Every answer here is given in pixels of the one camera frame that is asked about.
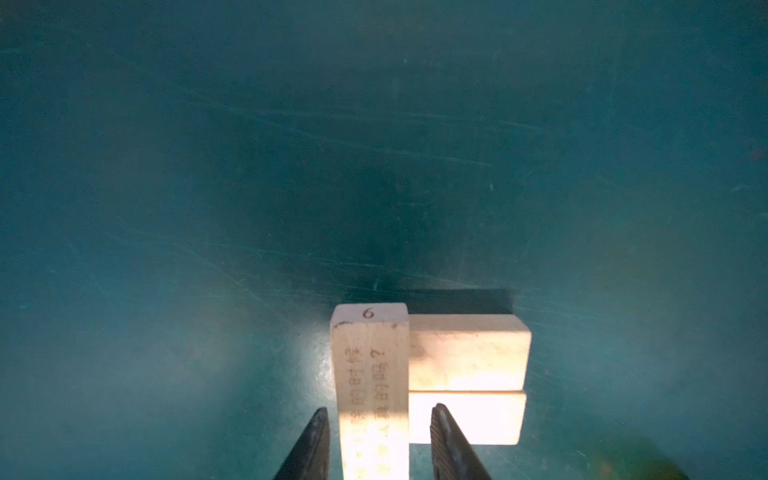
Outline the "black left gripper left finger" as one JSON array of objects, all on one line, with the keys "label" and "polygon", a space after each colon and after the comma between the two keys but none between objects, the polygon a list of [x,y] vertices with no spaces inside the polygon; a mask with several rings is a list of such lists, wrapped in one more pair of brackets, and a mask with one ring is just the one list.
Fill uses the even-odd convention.
[{"label": "black left gripper left finger", "polygon": [[330,427],[326,407],[318,408],[274,476],[274,480],[328,480]]}]

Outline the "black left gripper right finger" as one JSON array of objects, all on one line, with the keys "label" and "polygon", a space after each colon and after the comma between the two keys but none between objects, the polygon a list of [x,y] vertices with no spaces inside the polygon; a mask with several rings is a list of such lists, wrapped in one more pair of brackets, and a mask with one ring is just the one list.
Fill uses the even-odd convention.
[{"label": "black left gripper right finger", "polygon": [[436,480],[491,480],[448,407],[442,403],[432,408],[430,438]]}]

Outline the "wooden block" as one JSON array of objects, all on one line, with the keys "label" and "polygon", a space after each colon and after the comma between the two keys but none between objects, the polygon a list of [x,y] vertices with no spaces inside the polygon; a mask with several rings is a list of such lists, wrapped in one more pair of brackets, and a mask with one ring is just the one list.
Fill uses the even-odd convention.
[{"label": "wooden block", "polygon": [[472,445],[516,445],[527,395],[524,391],[409,393],[410,443],[430,443],[432,408],[444,404]]},{"label": "wooden block", "polygon": [[518,391],[532,332],[513,314],[411,314],[415,391]]},{"label": "wooden block", "polygon": [[409,477],[408,310],[341,304],[330,322],[345,479]]}]

